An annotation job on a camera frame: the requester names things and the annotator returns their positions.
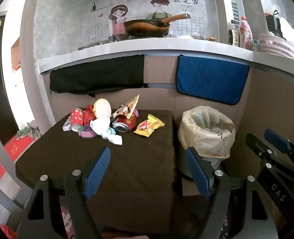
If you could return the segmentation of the pink purple sponge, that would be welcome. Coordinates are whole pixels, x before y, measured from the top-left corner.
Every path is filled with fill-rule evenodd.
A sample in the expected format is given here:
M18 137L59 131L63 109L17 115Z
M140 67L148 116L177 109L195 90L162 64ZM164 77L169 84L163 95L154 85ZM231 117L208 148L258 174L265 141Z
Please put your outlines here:
M83 127L80 127L78 129L78 135L81 137L81 138L87 138L87 139L90 139L90 138L94 138L97 136L97 134L92 130L92 128L88 125L85 125Z

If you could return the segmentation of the white and blue plastic bag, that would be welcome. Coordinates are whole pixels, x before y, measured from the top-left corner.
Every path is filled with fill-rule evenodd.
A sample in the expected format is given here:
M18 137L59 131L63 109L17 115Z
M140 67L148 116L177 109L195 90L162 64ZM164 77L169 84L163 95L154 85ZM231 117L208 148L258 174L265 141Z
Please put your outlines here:
M90 121L90 127L97 135L101 136L104 140L108 140L114 145L121 146L123 144L123 140L120 135L108 132L110 128L109 117L97 118L95 120Z

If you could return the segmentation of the crushed red soda can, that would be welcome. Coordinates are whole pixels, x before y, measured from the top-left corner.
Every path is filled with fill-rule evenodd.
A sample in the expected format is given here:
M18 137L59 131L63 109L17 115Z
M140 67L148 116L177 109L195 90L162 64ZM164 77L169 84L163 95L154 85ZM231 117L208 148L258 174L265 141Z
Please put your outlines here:
M126 116L119 115L112 123L113 129L121 133L127 133L136 126L136 115L133 113L128 119Z

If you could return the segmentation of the red plastic bag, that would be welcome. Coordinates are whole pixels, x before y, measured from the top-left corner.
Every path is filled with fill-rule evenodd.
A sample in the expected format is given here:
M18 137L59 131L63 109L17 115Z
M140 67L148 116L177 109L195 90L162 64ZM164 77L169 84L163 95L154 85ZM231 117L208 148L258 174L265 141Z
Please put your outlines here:
M95 120L96 116L94 114L94 106L87 105L86 110L83 114L83 125L88 125L92 120Z

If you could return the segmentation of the red paper cup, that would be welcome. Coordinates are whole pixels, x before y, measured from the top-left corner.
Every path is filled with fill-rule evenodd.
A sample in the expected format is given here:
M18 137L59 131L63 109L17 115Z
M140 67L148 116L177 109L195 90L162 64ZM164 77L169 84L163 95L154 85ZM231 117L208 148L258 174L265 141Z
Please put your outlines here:
M71 117L71 130L78 132L78 130L83 126L84 112L82 109L73 109L70 112Z

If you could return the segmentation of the yellow nabati wafer wrapper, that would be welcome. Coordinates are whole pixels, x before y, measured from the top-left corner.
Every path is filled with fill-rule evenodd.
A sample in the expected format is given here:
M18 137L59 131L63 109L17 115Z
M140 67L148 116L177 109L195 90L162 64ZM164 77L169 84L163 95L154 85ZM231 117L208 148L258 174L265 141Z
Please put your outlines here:
M137 135L149 137L154 132L154 130L163 126L165 126L164 122L162 122L159 118L156 118L152 114L149 114L148 119L141 122L137 126L134 133L136 133Z

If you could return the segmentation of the noodle snack bag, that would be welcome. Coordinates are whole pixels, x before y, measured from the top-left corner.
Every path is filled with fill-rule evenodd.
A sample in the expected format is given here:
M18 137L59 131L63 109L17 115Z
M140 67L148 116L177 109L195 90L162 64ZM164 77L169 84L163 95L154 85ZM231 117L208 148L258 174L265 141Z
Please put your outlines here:
M110 118L115 119L118 116L124 116L127 119L130 119L136 109L137 103L139 101L139 96L140 94L129 100L124 105L120 106L119 109L116 110L116 112L111 114Z

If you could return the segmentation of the trash bin with plastic liner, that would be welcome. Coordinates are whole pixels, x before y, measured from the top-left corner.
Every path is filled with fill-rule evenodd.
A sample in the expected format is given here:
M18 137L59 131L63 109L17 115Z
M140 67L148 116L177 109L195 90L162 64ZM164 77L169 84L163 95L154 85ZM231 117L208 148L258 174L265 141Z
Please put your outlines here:
M236 128L230 118L209 106L197 106L182 114L178 129L180 172L186 180L193 178L185 155L193 147L198 155L217 169L221 161L230 157Z

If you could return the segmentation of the white kitchen countertop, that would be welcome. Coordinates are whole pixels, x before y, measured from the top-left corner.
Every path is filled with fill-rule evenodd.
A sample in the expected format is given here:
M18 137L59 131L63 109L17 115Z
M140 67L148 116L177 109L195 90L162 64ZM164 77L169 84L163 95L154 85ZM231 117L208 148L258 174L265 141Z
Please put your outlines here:
M228 44L197 39L145 38L114 42L85 48L72 53L43 58L37 61L37 72L51 70L110 58L133 55L146 56L206 56L247 62L261 71L270 72L294 84L294 60L262 52L238 48Z

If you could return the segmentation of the small white purple carton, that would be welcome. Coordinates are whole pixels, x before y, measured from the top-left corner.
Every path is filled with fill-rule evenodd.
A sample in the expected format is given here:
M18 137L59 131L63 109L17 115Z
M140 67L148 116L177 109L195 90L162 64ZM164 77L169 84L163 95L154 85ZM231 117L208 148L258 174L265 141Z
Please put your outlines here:
M71 130L72 130L71 129L71 116L69 116L63 125L63 131L66 132L66 131L71 131Z

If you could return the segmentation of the red floor mat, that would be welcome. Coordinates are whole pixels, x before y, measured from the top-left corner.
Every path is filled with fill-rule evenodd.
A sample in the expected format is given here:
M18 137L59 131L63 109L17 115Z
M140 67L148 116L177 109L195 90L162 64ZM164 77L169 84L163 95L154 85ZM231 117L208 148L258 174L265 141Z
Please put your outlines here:
M5 151L9 155L10 159L15 162L18 158L28 149L30 145L34 143L34 139L29 135L26 135L23 138L17 139L14 136L5 146ZM0 163L0 179L5 174L5 168Z

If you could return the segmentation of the black hanging cloth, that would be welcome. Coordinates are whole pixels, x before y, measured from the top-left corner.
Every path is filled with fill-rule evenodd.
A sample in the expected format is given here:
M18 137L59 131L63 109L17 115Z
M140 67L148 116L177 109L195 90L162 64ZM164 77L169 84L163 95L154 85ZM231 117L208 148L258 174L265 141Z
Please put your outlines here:
M50 91L95 97L144 85L144 55L81 63L50 73Z

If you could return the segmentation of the small teal timer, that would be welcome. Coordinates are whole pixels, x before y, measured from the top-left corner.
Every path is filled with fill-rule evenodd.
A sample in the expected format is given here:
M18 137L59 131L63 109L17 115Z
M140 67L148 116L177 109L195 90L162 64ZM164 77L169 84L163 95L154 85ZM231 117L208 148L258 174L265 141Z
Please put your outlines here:
M259 41L257 39L253 39L251 41L251 47L252 47L252 51L259 52L260 51Z

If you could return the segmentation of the pink plastic colander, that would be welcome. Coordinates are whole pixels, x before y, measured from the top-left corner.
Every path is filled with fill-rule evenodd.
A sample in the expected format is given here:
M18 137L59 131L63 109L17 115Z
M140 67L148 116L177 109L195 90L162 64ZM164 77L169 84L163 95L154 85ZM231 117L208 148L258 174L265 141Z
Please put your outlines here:
M283 38L261 34L258 38L260 50L269 53L294 59L294 46Z

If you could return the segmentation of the red plastic bottle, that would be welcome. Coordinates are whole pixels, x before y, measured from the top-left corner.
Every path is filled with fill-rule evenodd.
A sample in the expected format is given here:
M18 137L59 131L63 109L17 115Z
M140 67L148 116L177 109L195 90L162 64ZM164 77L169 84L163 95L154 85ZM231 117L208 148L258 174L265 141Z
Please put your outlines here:
M241 48L251 50L252 48L252 40L253 34L251 32L250 25L247 21L246 16L241 17L241 24L240 24L240 43Z

